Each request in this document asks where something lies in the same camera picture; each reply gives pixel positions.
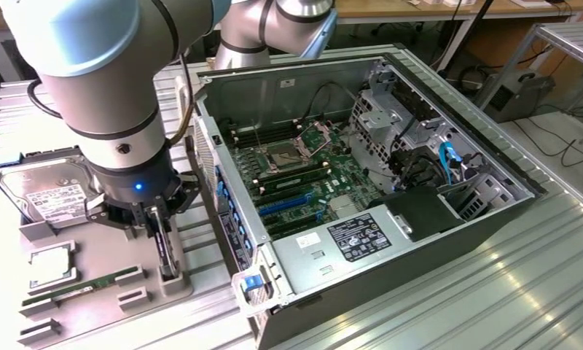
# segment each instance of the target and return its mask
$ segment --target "green circuit board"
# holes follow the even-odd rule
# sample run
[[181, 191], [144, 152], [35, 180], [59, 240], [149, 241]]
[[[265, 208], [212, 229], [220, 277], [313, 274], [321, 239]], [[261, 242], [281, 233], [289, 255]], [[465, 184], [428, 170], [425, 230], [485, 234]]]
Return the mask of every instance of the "green circuit board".
[[293, 201], [306, 202], [261, 213], [274, 239], [365, 210], [384, 195], [364, 174], [338, 129], [328, 129], [321, 123], [318, 128], [309, 122], [302, 130], [302, 145], [292, 138], [232, 150], [258, 212]]

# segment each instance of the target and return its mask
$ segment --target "hard drive label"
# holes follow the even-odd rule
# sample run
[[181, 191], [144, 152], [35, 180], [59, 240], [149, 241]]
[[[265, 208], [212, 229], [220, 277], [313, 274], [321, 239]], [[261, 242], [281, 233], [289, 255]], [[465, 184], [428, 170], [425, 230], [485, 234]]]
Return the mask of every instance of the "hard drive label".
[[350, 263], [390, 246], [370, 213], [330, 226], [329, 232]]
[[85, 215], [85, 192], [79, 184], [27, 194], [39, 214], [49, 223]]

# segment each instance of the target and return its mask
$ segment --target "pcie slot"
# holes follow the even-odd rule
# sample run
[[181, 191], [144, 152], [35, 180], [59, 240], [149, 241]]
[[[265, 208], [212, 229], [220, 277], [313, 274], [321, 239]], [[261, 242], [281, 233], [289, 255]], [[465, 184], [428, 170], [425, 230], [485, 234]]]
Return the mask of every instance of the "pcie slot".
[[302, 206], [306, 203], [309, 203], [312, 198], [313, 198], [313, 194], [308, 193], [306, 195], [302, 195], [298, 198], [293, 198], [293, 199], [289, 199], [288, 201], [282, 201], [277, 204], [266, 206], [266, 207], [260, 209], [260, 216], [274, 214], [278, 211], [294, 208], [297, 206]]
[[268, 233], [270, 235], [278, 235], [280, 233], [284, 233], [289, 230], [304, 230], [308, 229], [310, 226], [317, 225], [320, 221], [321, 219], [317, 214], [308, 215], [306, 217], [296, 219], [292, 222], [270, 227], [268, 229]]
[[257, 199], [253, 203], [256, 206], [265, 206], [270, 203], [282, 201], [284, 199], [288, 199], [290, 197], [296, 197], [302, 194], [301, 190], [288, 190], [285, 192], [277, 193], [274, 195], [269, 195], [266, 197], [262, 197]]

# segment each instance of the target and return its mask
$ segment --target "metal table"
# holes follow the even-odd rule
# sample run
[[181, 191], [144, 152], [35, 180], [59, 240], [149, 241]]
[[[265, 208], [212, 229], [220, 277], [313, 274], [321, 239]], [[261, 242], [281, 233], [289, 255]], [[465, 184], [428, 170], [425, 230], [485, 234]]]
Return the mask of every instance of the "metal table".
[[538, 38], [543, 39], [553, 47], [561, 49], [570, 57], [583, 63], [583, 22], [534, 24], [492, 87], [476, 97], [476, 104], [481, 109], [486, 108], [508, 74], [513, 71], [520, 59], [530, 50], [531, 43]]
[[[386, 51], [394, 53], [436, 89], [542, 183], [549, 194], [474, 252], [298, 335], [277, 349], [583, 348], [583, 196], [514, 143], [408, 50], [385, 45], [334, 50], [326, 57]], [[294, 59], [285, 55], [274, 61]], [[204, 64], [193, 65], [192, 73], [206, 69]], [[172, 80], [180, 74], [178, 69], [167, 69], [156, 78], [169, 132], [178, 123], [173, 119], [177, 105]], [[55, 122], [29, 104], [25, 86], [21, 82], [3, 85], [0, 150], [33, 147], [16, 142], [33, 132], [27, 129], [31, 125], [27, 119], [35, 118], [39, 128], [49, 128]], [[45, 147], [61, 140], [69, 141], [51, 133], [41, 136], [37, 145]], [[174, 151], [173, 158], [181, 168], [182, 154]], [[194, 224], [182, 228], [196, 294], [174, 305], [73, 339], [64, 348], [108, 349], [111, 344], [120, 344], [119, 349], [254, 347], [250, 327], [229, 290], [218, 245], [208, 231], [206, 219], [196, 215]], [[4, 307], [0, 298], [0, 310]], [[0, 325], [4, 318], [0, 312]], [[12, 334], [0, 329], [0, 349], [17, 349], [12, 343]]]

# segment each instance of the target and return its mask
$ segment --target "blue latch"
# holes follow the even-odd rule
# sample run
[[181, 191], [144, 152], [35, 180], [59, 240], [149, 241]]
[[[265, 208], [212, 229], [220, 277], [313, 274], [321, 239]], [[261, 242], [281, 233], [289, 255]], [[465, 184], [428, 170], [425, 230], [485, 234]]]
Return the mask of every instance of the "blue latch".
[[253, 289], [264, 287], [264, 280], [260, 275], [244, 277], [242, 281], [242, 291], [246, 293]]
[[225, 183], [222, 181], [218, 181], [218, 186], [216, 188], [216, 194], [222, 195], [222, 189], [225, 188]]
[[462, 162], [462, 158], [456, 152], [454, 145], [446, 141], [438, 147], [438, 158], [441, 159], [441, 165], [444, 166], [445, 173], [448, 174], [448, 183], [452, 184], [452, 171], [449, 170], [449, 159]]

